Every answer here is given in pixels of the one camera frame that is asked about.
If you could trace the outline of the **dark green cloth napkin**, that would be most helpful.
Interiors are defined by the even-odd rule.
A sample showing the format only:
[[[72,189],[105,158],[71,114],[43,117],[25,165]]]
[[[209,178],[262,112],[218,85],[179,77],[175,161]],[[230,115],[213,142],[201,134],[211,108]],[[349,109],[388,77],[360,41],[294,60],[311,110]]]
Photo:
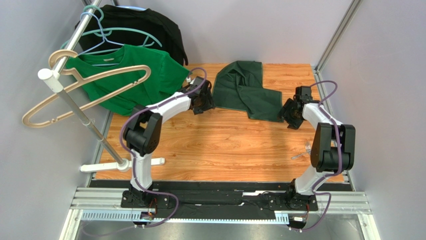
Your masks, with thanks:
[[[212,98],[219,108],[244,111],[249,119],[281,123],[282,93],[263,87],[263,64],[237,60],[215,78]]]

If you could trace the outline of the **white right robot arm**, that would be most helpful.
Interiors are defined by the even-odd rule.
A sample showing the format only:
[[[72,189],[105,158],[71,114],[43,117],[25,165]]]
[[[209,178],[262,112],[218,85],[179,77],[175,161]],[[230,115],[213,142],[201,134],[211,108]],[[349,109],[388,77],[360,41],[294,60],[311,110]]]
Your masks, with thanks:
[[[310,165],[295,178],[288,195],[312,196],[330,177],[350,170],[355,162],[356,128],[333,117],[318,101],[289,98],[279,112],[288,128],[297,130],[304,121],[315,130]]]

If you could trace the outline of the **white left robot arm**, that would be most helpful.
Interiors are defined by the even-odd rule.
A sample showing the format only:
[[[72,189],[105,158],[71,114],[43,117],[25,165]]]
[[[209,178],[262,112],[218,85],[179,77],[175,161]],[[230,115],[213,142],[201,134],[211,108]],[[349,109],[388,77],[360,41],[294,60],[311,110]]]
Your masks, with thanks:
[[[162,125],[172,117],[192,110],[195,115],[214,109],[210,81],[195,78],[188,86],[181,88],[171,97],[149,106],[134,107],[129,119],[120,130],[120,144],[132,157],[132,178],[129,192],[143,201],[150,199],[151,160],[161,138]]]

